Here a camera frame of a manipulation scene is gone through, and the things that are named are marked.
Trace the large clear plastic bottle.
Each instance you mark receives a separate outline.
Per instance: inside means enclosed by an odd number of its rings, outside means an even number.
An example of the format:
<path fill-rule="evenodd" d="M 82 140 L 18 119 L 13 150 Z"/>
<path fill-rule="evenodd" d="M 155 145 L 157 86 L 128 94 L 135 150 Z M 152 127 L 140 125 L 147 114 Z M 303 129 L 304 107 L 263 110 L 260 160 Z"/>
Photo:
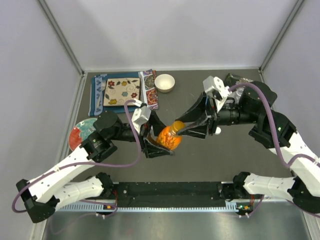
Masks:
<path fill-rule="evenodd" d="M 239 100 L 244 92 L 244 87 L 237 88 L 230 96 L 235 100 Z"/>

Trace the orange juice bottle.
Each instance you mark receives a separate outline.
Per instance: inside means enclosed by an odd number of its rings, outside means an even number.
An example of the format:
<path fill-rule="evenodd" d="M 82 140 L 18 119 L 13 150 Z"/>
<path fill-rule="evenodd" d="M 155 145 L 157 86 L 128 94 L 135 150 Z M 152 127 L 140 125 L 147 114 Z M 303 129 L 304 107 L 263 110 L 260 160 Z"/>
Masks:
<path fill-rule="evenodd" d="M 156 138 L 156 142 L 163 147 L 173 151 L 182 141 L 182 136 L 177 132 L 182 130 L 185 124 L 182 121 L 175 121 L 172 125 L 166 126 Z"/>

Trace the white bottle cap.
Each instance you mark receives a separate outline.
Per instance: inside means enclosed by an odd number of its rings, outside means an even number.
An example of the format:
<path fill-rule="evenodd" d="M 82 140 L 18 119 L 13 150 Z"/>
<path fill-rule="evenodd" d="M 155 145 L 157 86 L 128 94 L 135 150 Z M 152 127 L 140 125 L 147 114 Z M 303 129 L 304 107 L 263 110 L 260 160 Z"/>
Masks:
<path fill-rule="evenodd" d="M 215 130 L 215 134 L 219 135 L 221 133 L 221 131 L 222 131 L 221 128 L 217 127 L 216 130 Z"/>

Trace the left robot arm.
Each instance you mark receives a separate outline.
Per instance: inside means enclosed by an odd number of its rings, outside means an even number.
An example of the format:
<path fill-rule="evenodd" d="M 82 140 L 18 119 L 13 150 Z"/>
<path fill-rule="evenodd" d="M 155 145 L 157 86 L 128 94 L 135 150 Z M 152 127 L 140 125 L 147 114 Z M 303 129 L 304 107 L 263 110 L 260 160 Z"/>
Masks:
<path fill-rule="evenodd" d="M 33 223 L 47 220 L 66 205 L 114 194 L 114 183 L 105 172 L 82 182 L 72 181 L 92 167 L 114 167 L 103 162 L 118 149 L 113 141 L 134 142 L 137 153 L 147 158 L 174 155 L 173 150 L 151 137 L 151 132 L 159 135 L 166 128 L 155 111 L 141 107 L 127 118 L 128 122 L 123 123 L 113 111 L 101 113 L 93 123 L 94 131 L 70 155 L 42 175 L 16 183 L 23 211 Z"/>

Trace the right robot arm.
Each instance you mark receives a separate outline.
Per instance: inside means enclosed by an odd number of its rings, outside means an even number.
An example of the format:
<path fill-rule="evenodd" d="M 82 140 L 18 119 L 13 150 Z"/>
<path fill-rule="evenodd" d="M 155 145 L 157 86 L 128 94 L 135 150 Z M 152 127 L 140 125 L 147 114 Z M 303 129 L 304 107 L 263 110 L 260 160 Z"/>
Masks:
<path fill-rule="evenodd" d="M 267 177 L 250 172 L 237 174 L 220 190 L 226 200 L 260 195 L 286 200 L 301 210 L 320 215 L 320 160 L 306 145 L 296 126 L 271 109 L 277 94 L 259 81 L 224 85 L 206 79 L 196 103 L 180 118 L 186 127 L 178 134 L 196 138 L 218 133 L 220 126 L 253 124 L 249 135 L 277 155 L 293 172 L 291 177 Z"/>

